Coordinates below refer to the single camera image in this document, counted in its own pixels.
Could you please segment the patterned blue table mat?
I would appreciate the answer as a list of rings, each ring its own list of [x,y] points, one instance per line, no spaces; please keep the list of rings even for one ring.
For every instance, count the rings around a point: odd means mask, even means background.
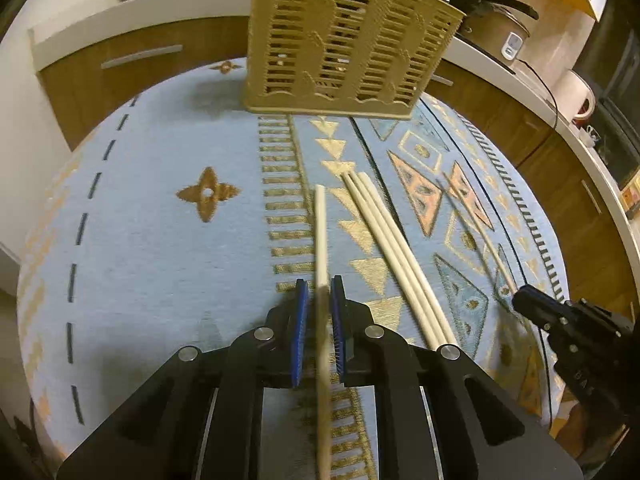
[[[240,58],[189,70],[104,119],[50,184],[17,289],[24,370],[69,456],[187,344],[214,350],[316,276],[314,190],[328,267],[375,322],[422,332],[342,177],[370,178],[464,352],[549,425],[564,382],[513,286],[563,298],[558,240],[487,136],[428,94],[405,122],[258,115]]]

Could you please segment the wooden base cabinets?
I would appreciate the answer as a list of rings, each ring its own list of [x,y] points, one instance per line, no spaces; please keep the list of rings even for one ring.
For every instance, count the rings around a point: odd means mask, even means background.
[[[194,18],[125,32],[65,55],[37,74],[69,148],[117,107],[191,68],[245,54],[244,16]],[[512,162],[551,216],[570,294],[624,312],[639,302],[639,228],[577,130],[523,78],[452,40],[427,91],[468,118]]]

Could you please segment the beige rice cooker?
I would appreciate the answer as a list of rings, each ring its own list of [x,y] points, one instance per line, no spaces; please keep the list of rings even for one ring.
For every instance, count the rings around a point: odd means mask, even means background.
[[[491,4],[485,11],[468,14],[458,35],[497,63],[511,68],[529,40],[530,32],[506,8]]]

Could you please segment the wooden chopstick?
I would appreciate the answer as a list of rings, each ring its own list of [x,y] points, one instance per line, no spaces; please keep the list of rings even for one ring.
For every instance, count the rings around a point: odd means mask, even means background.
[[[440,306],[440,303],[434,293],[434,290],[432,289],[432,286],[427,281],[425,274],[422,271],[420,264],[418,263],[418,260],[416,260],[416,256],[405,240],[405,237],[400,232],[397,223],[383,203],[380,193],[375,188],[371,179],[365,172],[354,174],[354,177],[356,182],[362,184],[366,189],[368,200],[370,200],[370,202],[372,203],[375,203],[376,209],[384,219],[386,228],[393,234],[396,245],[399,247],[400,251],[407,260],[408,265],[411,268],[411,274],[416,279],[416,282],[419,284],[421,292],[425,297],[427,303],[426,310],[428,312],[431,312],[434,318],[436,318],[439,330],[442,333],[442,336],[444,336],[444,341],[446,342],[446,344],[457,344],[458,342],[456,336],[454,336],[454,331],[449,324],[448,318],[446,318],[444,310],[442,310],[442,307]]]
[[[382,228],[384,234],[386,235],[387,239],[390,241],[390,244],[395,249],[396,256],[398,257],[398,259],[399,259],[399,261],[400,261],[400,263],[402,265],[402,268],[405,271],[405,274],[408,275],[408,280],[409,280],[410,284],[413,286],[414,290],[416,291],[416,296],[418,296],[420,304],[421,304],[424,312],[426,313],[426,316],[427,316],[428,320],[430,321],[431,326],[434,328],[434,331],[435,331],[437,337],[440,340],[439,347],[442,346],[443,344],[446,344],[446,342],[444,341],[444,336],[442,336],[442,333],[439,330],[439,326],[437,324],[436,318],[434,318],[434,316],[431,314],[431,312],[428,312],[426,310],[427,303],[426,303],[425,297],[423,296],[423,294],[421,292],[421,289],[419,287],[419,284],[416,282],[416,279],[411,274],[411,268],[408,265],[407,260],[405,259],[404,255],[400,251],[399,247],[396,245],[396,242],[395,242],[395,239],[393,237],[393,234],[386,228],[384,219],[382,218],[381,214],[376,209],[375,203],[372,203],[372,202],[370,202],[370,200],[368,200],[366,189],[363,187],[362,184],[359,184],[359,183],[356,182],[355,177],[354,177],[354,174],[356,174],[356,172],[353,172],[353,171],[347,171],[347,172],[349,173],[350,177],[352,178],[352,180],[357,185],[358,190],[361,192],[361,194],[363,195],[363,197],[366,200],[367,204],[369,205],[369,207],[373,211],[375,220],[378,222],[378,224]]]
[[[373,211],[367,204],[361,192],[358,190],[357,185],[352,180],[349,173],[343,172],[341,178],[343,179],[349,194],[356,203],[360,214],[363,216],[364,221],[367,222],[367,226],[375,241],[378,243],[378,247],[383,253],[390,270],[392,270],[394,278],[398,281],[398,285],[402,290],[402,293],[405,295],[405,298],[418,321],[420,331],[428,344],[428,348],[437,349],[439,347],[440,340],[437,337],[434,328],[431,326],[431,323],[420,304],[418,296],[416,296],[416,291],[408,280],[408,275],[405,274],[405,271],[396,256],[395,249],[392,247],[382,228],[375,220]]]
[[[318,478],[331,478],[331,341],[329,325],[328,237],[326,233],[326,188],[314,189],[314,227],[316,235],[316,393]]]

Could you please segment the dark window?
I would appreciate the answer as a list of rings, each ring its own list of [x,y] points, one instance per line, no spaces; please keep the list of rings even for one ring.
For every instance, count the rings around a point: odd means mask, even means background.
[[[574,71],[597,99],[588,125],[596,151],[620,188],[639,171],[639,33],[617,0],[606,0]]]

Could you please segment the white electric kettle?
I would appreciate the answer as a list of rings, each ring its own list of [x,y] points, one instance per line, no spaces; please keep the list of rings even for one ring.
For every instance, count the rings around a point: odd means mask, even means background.
[[[597,100],[593,91],[574,70],[566,70],[552,86],[560,114],[568,122],[584,124],[593,114]]]

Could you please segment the beige slotted utensil basket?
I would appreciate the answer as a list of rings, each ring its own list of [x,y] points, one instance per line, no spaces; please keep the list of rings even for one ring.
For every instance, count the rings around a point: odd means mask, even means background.
[[[444,0],[250,0],[244,104],[407,119],[464,17]]]

